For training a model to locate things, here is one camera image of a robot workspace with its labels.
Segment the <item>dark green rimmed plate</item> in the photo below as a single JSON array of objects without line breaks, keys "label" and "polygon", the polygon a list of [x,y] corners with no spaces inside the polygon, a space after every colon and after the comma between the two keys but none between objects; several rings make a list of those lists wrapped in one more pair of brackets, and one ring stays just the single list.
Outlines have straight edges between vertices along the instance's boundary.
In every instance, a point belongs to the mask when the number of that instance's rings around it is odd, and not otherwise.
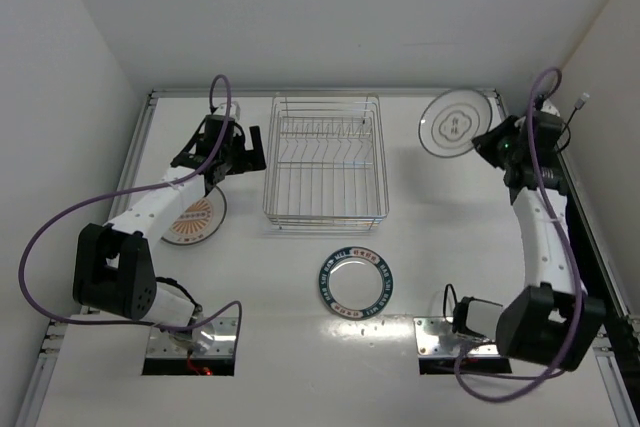
[{"label": "dark green rimmed plate", "polygon": [[378,253],[349,246],[325,259],[317,286],[320,300],[333,314],[366,320],[386,308],[394,291],[394,278],[388,263]]}]

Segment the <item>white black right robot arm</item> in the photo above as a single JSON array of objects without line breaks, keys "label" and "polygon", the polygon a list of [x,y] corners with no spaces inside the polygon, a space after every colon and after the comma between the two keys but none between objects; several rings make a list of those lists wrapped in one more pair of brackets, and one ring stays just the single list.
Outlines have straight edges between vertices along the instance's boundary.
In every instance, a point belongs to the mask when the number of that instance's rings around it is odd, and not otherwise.
[{"label": "white black right robot arm", "polygon": [[452,331],[494,341],[503,357],[550,365],[570,344],[559,367],[577,369],[602,325],[606,307],[572,274],[569,227],[564,217],[569,185],[556,154],[560,117],[542,111],[509,116],[472,140],[475,151],[504,172],[521,230],[525,281],[508,305],[463,297],[453,309]]}]

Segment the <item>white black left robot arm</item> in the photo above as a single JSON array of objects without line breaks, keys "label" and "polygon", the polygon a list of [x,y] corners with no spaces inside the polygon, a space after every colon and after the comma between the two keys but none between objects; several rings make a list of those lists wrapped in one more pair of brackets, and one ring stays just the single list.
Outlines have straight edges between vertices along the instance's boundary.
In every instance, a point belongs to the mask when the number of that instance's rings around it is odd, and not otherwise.
[{"label": "white black left robot arm", "polygon": [[214,326],[201,306],[164,289],[152,250],[178,218],[228,175],[266,168],[259,127],[207,115],[171,161],[161,188],[109,222],[79,234],[72,295],[76,302],[169,332],[189,353],[203,355]]}]

